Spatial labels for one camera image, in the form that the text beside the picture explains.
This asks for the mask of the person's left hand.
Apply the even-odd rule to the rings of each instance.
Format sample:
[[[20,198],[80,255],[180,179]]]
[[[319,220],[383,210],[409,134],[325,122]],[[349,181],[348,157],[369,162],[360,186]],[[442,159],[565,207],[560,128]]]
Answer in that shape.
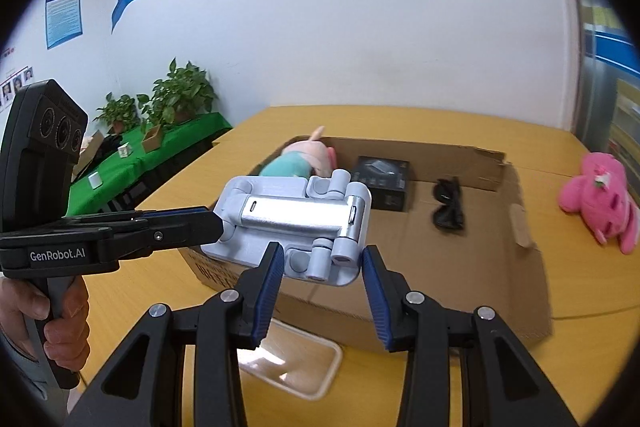
[[[29,283],[1,277],[1,330],[14,347],[29,358],[36,357],[25,325],[26,317],[45,320],[50,301]],[[62,315],[44,326],[43,351],[58,366],[79,372],[90,353],[88,343],[89,294],[82,277],[66,289]]]

